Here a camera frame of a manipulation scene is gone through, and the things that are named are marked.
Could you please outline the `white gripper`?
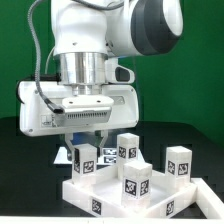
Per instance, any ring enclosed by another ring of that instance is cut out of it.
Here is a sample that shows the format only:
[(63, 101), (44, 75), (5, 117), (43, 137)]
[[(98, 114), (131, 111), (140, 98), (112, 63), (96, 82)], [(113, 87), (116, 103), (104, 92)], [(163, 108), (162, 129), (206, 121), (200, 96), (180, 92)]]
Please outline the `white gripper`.
[(19, 85), (20, 130), (28, 136), (66, 134), (64, 137), (68, 159), (74, 157), (73, 134), (96, 132), (98, 155), (108, 139), (108, 129), (134, 127), (138, 122), (138, 101), (130, 85), (103, 85), (100, 95), (73, 96), (69, 86), (56, 82), (42, 82), (48, 98), (63, 108), (53, 113), (39, 96), (33, 81)]

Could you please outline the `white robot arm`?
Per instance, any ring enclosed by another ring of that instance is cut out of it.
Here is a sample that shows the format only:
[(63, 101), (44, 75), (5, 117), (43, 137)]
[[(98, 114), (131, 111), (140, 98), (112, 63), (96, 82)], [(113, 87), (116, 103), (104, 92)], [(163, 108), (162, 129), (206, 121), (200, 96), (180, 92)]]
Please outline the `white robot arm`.
[(17, 87), (20, 130), (28, 136), (134, 127), (139, 120), (133, 71), (121, 57), (171, 51), (183, 30), (180, 0), (51, 0), (58, 78), (35, 70)]

